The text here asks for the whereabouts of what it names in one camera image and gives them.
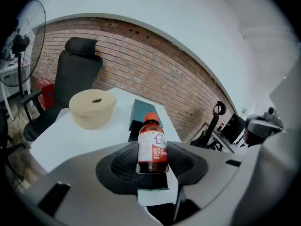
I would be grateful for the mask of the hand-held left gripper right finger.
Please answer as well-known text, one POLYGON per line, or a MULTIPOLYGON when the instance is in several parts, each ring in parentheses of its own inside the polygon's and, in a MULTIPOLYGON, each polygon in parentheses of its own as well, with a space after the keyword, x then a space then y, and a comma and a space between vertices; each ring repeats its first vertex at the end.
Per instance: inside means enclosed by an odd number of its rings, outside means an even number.
POLYGON ((167 143, 169 167, 178 182, 172 222, 178 223, 209 206, 236 174, 242 156, 179 142, 167 143))

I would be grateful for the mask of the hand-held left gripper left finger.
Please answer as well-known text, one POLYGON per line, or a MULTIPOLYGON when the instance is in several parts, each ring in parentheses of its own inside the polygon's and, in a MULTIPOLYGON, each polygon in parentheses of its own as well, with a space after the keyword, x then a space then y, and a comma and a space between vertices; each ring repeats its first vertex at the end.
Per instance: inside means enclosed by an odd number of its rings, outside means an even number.
POLYGON ((22 196, 44 226, 155 226, 134 183, 138 144, 126 142, 72 157, 22 196))

